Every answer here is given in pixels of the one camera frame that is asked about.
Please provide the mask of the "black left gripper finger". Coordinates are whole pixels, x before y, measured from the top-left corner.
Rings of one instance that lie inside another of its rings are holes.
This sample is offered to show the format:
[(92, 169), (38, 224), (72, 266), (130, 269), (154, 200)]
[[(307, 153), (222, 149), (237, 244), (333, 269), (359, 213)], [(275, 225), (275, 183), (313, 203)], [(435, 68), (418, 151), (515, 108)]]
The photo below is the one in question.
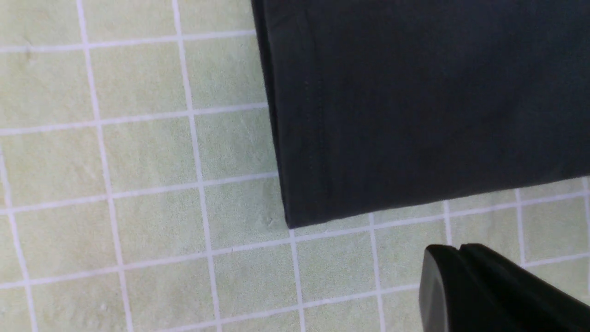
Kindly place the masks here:
[(425, 248), (425, 332), (587, 332), (590, 308), (479, 243)]

